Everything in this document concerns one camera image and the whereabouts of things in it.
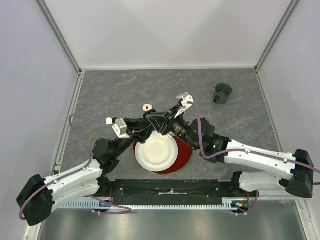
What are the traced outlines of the black earbud charging case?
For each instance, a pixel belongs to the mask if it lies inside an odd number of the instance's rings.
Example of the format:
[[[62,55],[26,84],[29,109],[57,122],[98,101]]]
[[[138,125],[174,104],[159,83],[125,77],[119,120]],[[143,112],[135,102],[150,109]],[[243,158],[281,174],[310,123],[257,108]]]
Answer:
[[[146,112],[143,114],[144,122],[145,122],[145,123],[150,123],[150,122],[153,120],[153,116],[154,116],[154,114],[155,114],[156,112],[157,112],[157,111],[156,111],[155,109],[151,109],[151,110],[146,111]]]

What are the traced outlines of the pink earbud charging case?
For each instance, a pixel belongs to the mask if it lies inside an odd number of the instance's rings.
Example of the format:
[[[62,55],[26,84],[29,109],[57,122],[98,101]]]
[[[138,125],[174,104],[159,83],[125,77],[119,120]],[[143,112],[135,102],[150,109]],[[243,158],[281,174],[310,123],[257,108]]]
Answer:
[[[144,105],[142,106],[142,110],[143,110],[144,112],[150,111],[150,110],[152,110],[152,109],[153,109],[153,106],[152,106],[151,104],[144,104]]]

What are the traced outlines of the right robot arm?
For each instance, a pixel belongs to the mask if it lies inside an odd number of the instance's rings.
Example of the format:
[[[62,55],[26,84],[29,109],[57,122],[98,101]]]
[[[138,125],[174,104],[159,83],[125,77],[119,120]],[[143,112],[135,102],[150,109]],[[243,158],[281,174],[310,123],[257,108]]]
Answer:
[[[288,194],[311,199],[313,197],[315,167],[309,153],[297,149],[294,153],[270,151],[245,145],[215,133],[201,114],[191,123],[183,119],[179,110],[157,113],[150,110],[143,117],[160,134],[176,135],[211,163],[242,165],[258,169],[255,173],[233,173],[229,191],[235,197],[245,192],[285,190]]]

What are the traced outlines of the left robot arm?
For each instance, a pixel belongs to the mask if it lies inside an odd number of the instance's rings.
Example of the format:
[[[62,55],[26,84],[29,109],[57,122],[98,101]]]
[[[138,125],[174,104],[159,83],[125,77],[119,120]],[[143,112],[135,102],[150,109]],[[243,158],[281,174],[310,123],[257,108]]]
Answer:
[[[29,226],[43,222],[57,208],[85,196],[106,196],[110,191],[107,174],[119,164],[119,156],[134,142],[145,143],[154,126],[145,118],[106,118],[116,139],[98,139],[89,151],[89,159],[70,170],[55,175],[32,176],[16,202],[20,207],[19,218]]]

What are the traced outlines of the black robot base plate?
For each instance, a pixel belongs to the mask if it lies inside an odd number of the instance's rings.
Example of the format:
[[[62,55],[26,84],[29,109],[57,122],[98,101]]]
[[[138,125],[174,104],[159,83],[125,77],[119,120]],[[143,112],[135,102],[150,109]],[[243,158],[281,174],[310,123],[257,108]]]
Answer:
[[[205,198],[254,198],[256,190],[243,190],[229,181],[219,180],[155,180],[116,179],[110,182],[108,193],[115,198],[147,198],[182,195]]]

